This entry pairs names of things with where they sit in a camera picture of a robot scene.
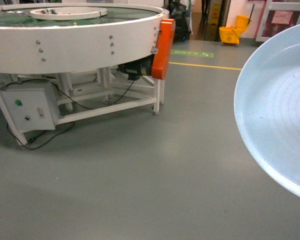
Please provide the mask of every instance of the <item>orange motor cover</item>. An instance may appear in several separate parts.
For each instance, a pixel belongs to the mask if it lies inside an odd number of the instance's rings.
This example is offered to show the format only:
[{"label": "orange motor cover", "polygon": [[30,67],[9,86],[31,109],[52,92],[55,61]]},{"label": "orange motor cover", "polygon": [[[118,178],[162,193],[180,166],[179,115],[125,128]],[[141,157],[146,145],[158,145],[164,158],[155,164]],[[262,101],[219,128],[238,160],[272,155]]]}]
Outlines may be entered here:
[{"label": "orange motor cover", "polygon": [[162,19],[156,44],[158,52],[154,55],[151,70],[151,75],[155,79],[164,80],[167,76],[175,30],[176,21],[174,19]]}]

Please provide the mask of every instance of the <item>green indicator light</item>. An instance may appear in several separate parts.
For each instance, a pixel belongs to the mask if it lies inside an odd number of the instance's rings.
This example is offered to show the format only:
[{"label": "green indicator light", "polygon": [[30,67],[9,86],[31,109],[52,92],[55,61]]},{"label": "green indicator light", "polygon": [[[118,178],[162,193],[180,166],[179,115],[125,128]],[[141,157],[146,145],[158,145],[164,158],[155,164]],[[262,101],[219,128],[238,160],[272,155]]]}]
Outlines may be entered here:
[{"label": "green indicator light", "polygon": [[15,100],[14,102],[17,106],[22,106],[22,102],[20,100]]}]

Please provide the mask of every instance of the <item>doorway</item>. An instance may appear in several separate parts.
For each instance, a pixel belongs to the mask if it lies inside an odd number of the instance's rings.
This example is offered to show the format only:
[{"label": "doorway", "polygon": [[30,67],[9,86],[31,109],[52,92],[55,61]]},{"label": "doorway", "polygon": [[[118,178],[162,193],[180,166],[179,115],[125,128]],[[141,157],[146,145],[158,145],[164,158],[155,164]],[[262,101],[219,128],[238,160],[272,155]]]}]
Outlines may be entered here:
[{"label": "doorway", "polygon": [[219,42],[219,27],[226,25],[231,0],[195,0],[190,40]]}]

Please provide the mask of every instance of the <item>door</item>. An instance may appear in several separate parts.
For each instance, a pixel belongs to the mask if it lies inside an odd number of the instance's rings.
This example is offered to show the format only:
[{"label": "door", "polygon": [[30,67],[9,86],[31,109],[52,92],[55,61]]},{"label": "door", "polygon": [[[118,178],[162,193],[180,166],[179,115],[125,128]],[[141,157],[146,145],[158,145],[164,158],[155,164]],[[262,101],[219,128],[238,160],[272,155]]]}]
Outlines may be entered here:
[{"label": "door", "polygon": [[300,24],[300,0],[267,0],[255,40],[264,42],[281,31]]}]

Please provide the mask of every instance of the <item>metal bracket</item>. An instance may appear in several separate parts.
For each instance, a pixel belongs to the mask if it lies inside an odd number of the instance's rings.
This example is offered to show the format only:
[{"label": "metal bracket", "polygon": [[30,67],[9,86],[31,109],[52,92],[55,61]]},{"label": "metal bracket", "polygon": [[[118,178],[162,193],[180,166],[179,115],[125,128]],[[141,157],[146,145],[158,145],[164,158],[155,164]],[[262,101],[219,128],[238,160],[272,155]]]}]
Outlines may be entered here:
[{"label": "metal bracket", "polygon": [[159,51],[158,48],[156,48],[156,47],[154,47],[154,46],[153,46],[152,49],[151,49],[151,53],[152,53],[152,54],[157,54],[158,51]]}]

